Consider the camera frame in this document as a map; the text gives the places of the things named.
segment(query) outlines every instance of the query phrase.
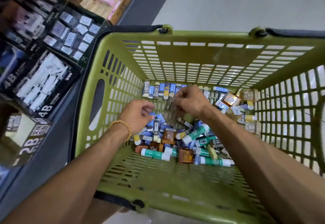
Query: shelf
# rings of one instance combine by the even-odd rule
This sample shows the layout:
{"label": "shelf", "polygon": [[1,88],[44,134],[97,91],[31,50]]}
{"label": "shelf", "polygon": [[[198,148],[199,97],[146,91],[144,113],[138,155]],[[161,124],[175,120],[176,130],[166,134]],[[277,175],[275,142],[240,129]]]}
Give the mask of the shelf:
{"label": "shelf", "polygon": [[[132,0],[118,25],[151,25],[164,3],[165,0]],[[53,125],[32,161],[11,169],[0,188],[0,222],[66,164],[79,84],[80,79],[51,114]]]}

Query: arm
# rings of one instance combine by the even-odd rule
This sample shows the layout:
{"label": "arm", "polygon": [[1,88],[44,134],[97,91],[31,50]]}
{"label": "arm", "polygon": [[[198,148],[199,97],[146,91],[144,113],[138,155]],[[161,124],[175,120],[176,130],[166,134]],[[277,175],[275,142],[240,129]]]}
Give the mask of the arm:
{"label": "arm", "polygon": [[[133,134],[153,119],[154,105],[137,100],[128,104],[120,119]],[[80,223],[112,157],[127,139],[124,124],[112,125],[103,136],[21,203],[4,221],[12,223]]]}
{"label": "arm", "polygon": [[325,221],[325,181],[319,175],[222,114],[195,86],[182,88],[174,103],[209,125],[274,217],[283,223]]}

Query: white tile floor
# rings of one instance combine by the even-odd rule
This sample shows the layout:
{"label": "white tile floor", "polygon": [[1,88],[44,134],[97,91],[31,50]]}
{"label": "white tile floor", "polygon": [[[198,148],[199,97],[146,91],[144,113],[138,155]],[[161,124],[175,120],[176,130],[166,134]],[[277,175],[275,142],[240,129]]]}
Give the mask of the white tile floor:
{"label": "white tile floor", "polygon": [[[153,25],[170,24],[175,30],[248,32],[256,26],[280,29],[325,30],[325,0],[167,0]],[[325,109],[322,120],[325,121]],[[116,213],[113,223],[202,223],[150,209],[147,215]]]}

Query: green shopping basket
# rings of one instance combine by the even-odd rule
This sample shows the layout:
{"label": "green shopping basket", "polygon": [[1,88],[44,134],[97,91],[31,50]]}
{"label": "green shopping basket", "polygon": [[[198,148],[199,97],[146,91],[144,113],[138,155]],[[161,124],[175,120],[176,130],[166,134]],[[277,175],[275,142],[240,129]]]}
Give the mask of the green shopping basket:
{"label": "green shopping basket", "polygon": [[[258,89],[255,114],[262,123],[261,138],[323,176],[324,38],[324,32],[301,30],[112,27],[96,39],[85,70],[69,160],[96,142],[125,104],[141,99],[144,80],[150,79],[151,85]],[[102,108],[96,127],[89,128],[99,86],[104,90]],[[213,91],[209,99],[216,101]],[[175,114],[165,111],[165,101],[152,102],[167,123],[181,127]],[[95,197],[139,212],[152,207],[214,223],[274,222],[236,167],[150,159],[134,153],[129,142],[117,151]]]}

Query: forearm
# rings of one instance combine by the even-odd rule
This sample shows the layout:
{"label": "forearm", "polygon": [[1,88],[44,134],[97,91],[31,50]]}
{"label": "forearm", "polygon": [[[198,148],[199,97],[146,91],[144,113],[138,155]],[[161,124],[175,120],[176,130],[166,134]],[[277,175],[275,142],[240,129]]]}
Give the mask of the forearm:
{"label": "forearm", "polygon": [[212,106],[203,109],[201,120],[228,150],[264,206],[282,222],[325,218],[321,209],[325,205],[325,182],[321,177]]}
{"label": "forearm", "polygon": [[79,223],[100,179],[128,131],[116,124],[36,190],[3,223]]}

